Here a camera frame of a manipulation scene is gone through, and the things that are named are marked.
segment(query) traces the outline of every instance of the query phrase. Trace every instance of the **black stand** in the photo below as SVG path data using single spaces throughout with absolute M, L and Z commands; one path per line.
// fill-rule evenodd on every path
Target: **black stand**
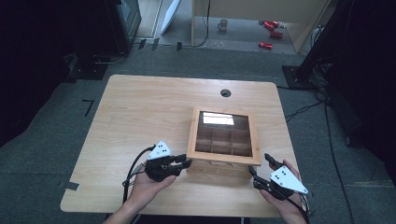
M 288 82 L 289 89 L 294 90 L 313 90 L 318 87 L 312 84 L 309 78 L 299 78 L 297 71 L 299 66 L 286 66 L 282 65 L 283 75 Z
M 107 63 L 85 63 L 78 59 L 66 82 L 74 83 L 77 79 L 102 80 L 107 66 Z

